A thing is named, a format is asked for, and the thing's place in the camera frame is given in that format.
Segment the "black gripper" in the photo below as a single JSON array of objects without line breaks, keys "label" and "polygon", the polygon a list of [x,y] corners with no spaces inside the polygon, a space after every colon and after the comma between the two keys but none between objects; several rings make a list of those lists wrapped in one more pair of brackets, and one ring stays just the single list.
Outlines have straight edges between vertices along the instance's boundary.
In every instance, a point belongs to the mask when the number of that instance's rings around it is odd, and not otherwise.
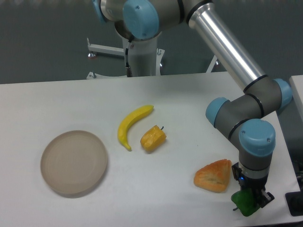
[{"label": "black gripper", "polygon": [[275,199],[273,194],[266,191],[269,168],[254,171],[239,167],[239,164],[235,163],[232,165],[232,174],[233,178],[238,181],[241,190],[253,190],[255,206],[263,208]]}]

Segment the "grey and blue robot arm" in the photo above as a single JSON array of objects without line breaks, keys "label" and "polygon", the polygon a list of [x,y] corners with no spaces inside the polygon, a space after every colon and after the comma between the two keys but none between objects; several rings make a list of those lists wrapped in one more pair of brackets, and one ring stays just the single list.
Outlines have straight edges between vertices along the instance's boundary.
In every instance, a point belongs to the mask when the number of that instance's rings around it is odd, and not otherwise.
[{"label": "grey and blue robot arm", "polygon": [[211,0],[95,0],[92,4],[99,21],[114,22],[126,40],[123,56],[128,77],[156,74],[156,50],[132,52],[131,45],[153,41],[162,31],[181,23],[199,33],[244,93],[234,101],[213,100],[205,113],[239,150],[239,161],[232,166],[241,187],[233,196],[235,203],[255,208],[270,203],[274,196],[265,185],[276,132],[263,117],[290,103],[293,96],[288,83],[265,74],[217,15]]}]

